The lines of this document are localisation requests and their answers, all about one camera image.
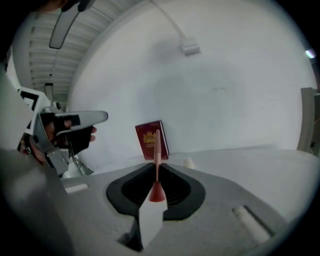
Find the person's left forearm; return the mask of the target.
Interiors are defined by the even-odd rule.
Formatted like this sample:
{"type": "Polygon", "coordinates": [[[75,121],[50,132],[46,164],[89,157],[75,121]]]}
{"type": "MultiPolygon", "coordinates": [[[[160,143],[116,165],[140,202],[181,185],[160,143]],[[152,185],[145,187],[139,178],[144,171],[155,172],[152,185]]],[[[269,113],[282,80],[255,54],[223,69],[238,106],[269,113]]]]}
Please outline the person's left forearm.
{"type": "Polygon", "coordinates": [[[24,133],[17,150],[20,153],[23,153],[25,155],[28,155],[30,157],[33,157],[36,159],[41,165],[44,165],[46,163],[45,154],[38,149],[36,144],[34,143],[31,136],[27,133],[24,133]]]}

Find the red book gold emblem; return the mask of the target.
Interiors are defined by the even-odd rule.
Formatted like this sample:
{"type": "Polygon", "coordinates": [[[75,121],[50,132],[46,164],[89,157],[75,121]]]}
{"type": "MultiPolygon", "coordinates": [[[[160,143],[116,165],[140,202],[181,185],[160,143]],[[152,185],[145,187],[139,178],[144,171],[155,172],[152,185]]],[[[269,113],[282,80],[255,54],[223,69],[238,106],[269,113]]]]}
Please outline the red book gold emblem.
{"type": "Polygon", "coordinates": [[[154,148],[157,130],[160,131],[161,159],[169,159],[170,152],[166,140],[163,123],[161,120],[137,125],[135,126],[135,130],[145,160],[154,159],[154,148]]]}

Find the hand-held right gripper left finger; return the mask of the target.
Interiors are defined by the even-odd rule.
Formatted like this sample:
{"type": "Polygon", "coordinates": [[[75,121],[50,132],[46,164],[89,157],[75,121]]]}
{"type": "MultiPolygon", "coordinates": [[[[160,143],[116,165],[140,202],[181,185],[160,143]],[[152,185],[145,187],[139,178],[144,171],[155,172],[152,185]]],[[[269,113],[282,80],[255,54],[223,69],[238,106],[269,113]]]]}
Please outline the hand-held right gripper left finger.
{"type": "Polygon", "coordinates": [[[156,256],[155,242],[137,250],[140,247],[137,219],[119,213],[107,197],[110,183],[148,167],[150,164],[142,163],[62,179],[66,199],[61,211],[71,236],[74,256],[156,256]]]}

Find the white wall conduit box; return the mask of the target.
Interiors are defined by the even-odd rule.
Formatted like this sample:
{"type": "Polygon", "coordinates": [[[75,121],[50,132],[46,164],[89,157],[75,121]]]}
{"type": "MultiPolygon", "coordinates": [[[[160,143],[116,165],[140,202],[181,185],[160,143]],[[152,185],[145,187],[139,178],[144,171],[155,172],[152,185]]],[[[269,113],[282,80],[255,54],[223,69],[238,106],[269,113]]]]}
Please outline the white wall conduit box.
{"type": "Polygon", "coordinates": [[[155,1],[149,0],[150,3],[157,8],[162,15],[168,20],[171,26],[175,29],[180,37],[179,45],[185,56],[198,54],[200,52],[200,45],[194,36],[186,36],[179,25],[172,19],[172,17],[155,1]]]}

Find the grey shelf unit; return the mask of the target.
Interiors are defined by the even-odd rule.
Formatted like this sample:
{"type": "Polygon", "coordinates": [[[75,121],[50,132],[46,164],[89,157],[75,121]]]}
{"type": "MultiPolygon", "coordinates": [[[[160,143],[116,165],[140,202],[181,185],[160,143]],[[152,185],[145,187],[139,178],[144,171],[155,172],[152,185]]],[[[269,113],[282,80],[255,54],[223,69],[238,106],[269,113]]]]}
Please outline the grey shelf unit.
{"type": "Polygon", "coordinates": [[[302,117],[297,150],[320,158],[320,91],[301,88],[302,117]]]}

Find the white curved table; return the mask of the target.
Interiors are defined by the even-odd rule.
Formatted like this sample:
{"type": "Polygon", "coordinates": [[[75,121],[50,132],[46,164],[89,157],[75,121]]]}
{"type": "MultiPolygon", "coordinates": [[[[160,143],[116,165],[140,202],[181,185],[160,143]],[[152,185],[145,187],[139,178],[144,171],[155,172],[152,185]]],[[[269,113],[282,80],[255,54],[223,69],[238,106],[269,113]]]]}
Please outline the white curved table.
{"type": "MultiPolygon", "coordinates": [[[[185,154],[176,154],[171,164],[182,165],[185,154]]],[[[295,150],[274,148],[246,148],[234,150],[214,150],[191,153],[189,157],[195,163],[196,171],[229,179],[275,209],[286,221],[284,229],[296,226],[306,213],[320,182],[320,159],[309,153],[295,150]]],[[[106,167],[95,174],[113,172],[139,165],[132,161],[117,169],[115,165],[106,167]]],[[[65,223],[62,213],[66,193],[59,205],[59,214],[65,223]]],[[[149,202],[143,208],[148,218],[149,228],[162,229],[165,222],[182,220],[160,220],[158,204],[149,202]]],[[[233,213],[242,223],[243,218],[255,218],[247,206],[233,208],[233,213]]]]}

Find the person's left hand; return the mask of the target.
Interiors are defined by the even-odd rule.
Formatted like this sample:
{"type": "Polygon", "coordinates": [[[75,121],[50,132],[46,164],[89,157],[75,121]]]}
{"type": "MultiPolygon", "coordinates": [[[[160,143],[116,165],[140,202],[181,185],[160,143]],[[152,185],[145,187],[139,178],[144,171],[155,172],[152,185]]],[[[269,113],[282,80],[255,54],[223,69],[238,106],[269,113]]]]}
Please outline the person's left hand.
{"type": "Polygon", "coordinates": [[[94,126],[87,127],[84,130],[63,133],[61,135],[57,135],[55,128],[56,126],[53,121],[44,126],[44,130],[50,142],[56,148],[69,149],[74,155],[87,149],[89,143],[96,139],[93,134],[97,129],[94,126]]]}

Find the pink pen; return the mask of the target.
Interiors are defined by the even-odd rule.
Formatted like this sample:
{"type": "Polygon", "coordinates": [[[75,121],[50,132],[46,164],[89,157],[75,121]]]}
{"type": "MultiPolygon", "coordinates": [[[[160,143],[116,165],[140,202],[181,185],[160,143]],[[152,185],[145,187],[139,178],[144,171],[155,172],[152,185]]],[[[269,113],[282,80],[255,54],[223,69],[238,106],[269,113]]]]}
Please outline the pink pen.
{"type": "Polygon", "coordinates": [[[149,201],[153,203],[160,203],[166,200],[166,195],[159,181],[159,170],[162,161],[161,148],[161,134],[160,130],[156,130],[155,144],[154,144],[154,166],[155,166],[155,181],[150,190],[149,201]]]}

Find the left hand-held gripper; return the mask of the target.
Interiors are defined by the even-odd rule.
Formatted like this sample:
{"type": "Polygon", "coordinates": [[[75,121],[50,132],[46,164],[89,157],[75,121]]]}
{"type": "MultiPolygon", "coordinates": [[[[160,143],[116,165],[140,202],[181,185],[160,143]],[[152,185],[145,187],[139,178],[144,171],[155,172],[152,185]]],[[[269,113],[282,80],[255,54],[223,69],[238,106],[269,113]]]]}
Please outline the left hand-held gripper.
{"type": "Polygon", "coordinates": [[[93,174],[93,170],[80,161],[68,148],[55,147],[48,139],[45,125],[53,122],[55,135],[80,131],[105,122],[108,113],[102,110],[63,112],[56,101],[50,101],[40,91],[21,87],[19,95],[33,111],[25,134],[29,134],[38,149],[45,155],[45,166],[56,170],[59,177],[77,177],[93,174]]]}

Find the long ceiling light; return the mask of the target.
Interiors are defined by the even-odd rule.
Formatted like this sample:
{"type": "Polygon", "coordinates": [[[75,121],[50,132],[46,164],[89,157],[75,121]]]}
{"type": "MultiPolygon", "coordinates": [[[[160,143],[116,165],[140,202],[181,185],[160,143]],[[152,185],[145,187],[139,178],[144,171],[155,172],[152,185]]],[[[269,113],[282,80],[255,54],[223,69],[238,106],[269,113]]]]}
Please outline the long ceiling light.
{"type": "Polygon", "coordinates": [[[60,13],[50,38],[49,47],[51,49],[59,50],[62,48],[66,36],[78,14],[77,5],[60,13]]]}

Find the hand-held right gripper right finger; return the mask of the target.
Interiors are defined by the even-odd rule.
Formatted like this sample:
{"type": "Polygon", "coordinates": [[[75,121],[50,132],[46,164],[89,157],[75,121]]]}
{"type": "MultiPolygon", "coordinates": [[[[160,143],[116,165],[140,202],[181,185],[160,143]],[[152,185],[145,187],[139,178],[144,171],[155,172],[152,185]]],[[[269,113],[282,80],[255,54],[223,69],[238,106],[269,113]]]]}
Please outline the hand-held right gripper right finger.
{"type": "Polygon", "coordinates": [[[269,204],[227,178],[170,164],[198,180],[206,195],[201,207],[181,221],[166,221],[149,245],[149,256],[248,256],[264,250],[233,213],[246,206],[272,235],[288,223],[269,204]]]}

